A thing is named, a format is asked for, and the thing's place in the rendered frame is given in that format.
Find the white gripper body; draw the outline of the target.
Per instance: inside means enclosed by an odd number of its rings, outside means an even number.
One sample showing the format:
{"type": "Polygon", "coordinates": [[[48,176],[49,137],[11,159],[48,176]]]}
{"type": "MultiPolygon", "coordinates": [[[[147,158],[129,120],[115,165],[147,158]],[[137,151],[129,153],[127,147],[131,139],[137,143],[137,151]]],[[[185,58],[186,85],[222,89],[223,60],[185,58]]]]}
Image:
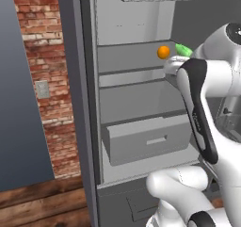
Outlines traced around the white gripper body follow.
{"type": "Polygon", "coordinates": [[[189,57],[173,56],[169,58],[164,65],[165,74],[175,75],[179,68],[189,60],[189,57]]]}

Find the grey wall switch plate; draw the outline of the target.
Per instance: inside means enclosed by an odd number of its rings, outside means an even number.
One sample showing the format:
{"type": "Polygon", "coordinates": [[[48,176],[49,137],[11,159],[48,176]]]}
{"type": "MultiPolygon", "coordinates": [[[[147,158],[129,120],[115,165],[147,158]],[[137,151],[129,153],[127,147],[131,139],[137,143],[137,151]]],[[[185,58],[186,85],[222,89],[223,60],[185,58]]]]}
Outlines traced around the grey wall switch plate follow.
{"type": "Polygon", "coordinates": [[[46,99],[50,97],[49,86],[47,80],[36,81],[36,92],[39,99],[46,99]]]}

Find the grey freezer drawer front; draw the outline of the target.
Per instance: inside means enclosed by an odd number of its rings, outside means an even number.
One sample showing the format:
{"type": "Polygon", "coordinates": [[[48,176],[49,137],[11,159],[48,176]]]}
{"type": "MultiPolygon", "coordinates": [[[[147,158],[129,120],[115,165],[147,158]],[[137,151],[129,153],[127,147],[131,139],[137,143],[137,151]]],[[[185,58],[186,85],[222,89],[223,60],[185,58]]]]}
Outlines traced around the grey freezer drawer front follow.
{"type": "Polygon", "coordinates": [[[159,200],[140,178],[97,190],[100,227],[146,227],[159,200]]]}

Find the green corn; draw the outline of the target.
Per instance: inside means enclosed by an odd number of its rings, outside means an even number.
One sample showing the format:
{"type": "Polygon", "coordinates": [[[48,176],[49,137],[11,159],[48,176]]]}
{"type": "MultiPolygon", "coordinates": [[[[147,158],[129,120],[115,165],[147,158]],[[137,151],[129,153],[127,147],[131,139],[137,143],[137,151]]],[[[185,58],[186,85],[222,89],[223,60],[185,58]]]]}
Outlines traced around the green corn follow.
{"type": "Polygon", "coordinates": [[[181,57],[190,57],[193,53],[193,51],[190,48],[180,43],[175,44],[175,50],[176,53],[181,57]]]}

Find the orange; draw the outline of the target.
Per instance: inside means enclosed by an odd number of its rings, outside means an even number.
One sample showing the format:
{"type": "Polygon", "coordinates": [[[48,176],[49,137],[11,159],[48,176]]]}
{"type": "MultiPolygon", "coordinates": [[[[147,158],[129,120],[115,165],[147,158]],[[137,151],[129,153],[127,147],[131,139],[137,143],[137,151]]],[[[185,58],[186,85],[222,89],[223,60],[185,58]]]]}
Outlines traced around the orange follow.
{"type": "Polygon", "coordinates": [[[169,54],[170,54],[170,50],[169,50],[169,47],[166,45],[160,46],[157,50],[157,55],[161,59],[167,58],[169,54]]]}

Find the grey fridge shelf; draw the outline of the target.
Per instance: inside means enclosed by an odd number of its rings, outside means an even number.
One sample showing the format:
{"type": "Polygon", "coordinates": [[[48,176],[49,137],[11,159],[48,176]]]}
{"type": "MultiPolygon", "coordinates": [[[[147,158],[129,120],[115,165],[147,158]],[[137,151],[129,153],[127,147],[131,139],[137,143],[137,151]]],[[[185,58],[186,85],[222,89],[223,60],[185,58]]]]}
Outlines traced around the grey fridge shelf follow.
{"type": "Polygon", "coordinates": [[[179,111],[185,108],[179,90],[167,81],[100,90],[102,123],[179,111]]]}
{"type": "Polygon", "coordinates": [[[97,50],[99,73],[160,67],[164,64],[157,56],[161,45],[168,46],[172,56],[175,54],[173,41],[101,46],[97,50]]]}

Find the grey fridge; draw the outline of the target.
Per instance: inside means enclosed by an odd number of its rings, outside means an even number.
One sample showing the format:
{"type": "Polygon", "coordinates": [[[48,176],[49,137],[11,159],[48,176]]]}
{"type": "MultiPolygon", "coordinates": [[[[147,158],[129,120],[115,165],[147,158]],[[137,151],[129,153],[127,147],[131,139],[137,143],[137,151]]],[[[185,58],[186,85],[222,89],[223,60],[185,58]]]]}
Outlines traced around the grey fridge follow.
{"type": "MultiPolygon", "coordinates": [[[[169,54],[167,58],[162,59],[164,64],[160,67],[99,73],[97,50],[101,46],[154,41],[173,41],[175,44],[187,46],[173,38],[173,27],[177,4],[190,0],[58,1],[70,78],[77,146],[91,226],[100,227],[98,189],[140,178],[147,179],[154,171],[170,168],[186,166],[203,168],[208,177],[208,186],[203,194],[215,208],[222,208],[224,204],[217,175],[213,167],[202,158],[192,128],[191,138],[185,150],[118,166],[110,164],[102,141],[103,126],[187,115],[184,108],[120,122],[102,123],[101,89],[167,81],[179,90],[176,76],[164,72],[165,62],[178,54],[175,50],[173,56],[169,54]]],[[[241,135],[241,111],[235,111],[233,120],[226,125],[241,135]]]]}

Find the grey fridge drawer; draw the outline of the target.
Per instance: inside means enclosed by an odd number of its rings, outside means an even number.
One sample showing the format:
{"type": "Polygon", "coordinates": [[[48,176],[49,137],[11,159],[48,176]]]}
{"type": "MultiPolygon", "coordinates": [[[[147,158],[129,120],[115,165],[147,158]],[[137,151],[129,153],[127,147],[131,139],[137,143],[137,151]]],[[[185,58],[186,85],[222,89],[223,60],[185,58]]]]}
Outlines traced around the grey fridge drawer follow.
{"type": "Polygon", "coordinates": [[[102,141],[112,166],[185,150],[190,138],[186,114],[102,127],[102,141]],[[164,136],[167,138],[164,142],[146,144],[147,140],[164,136]]]}

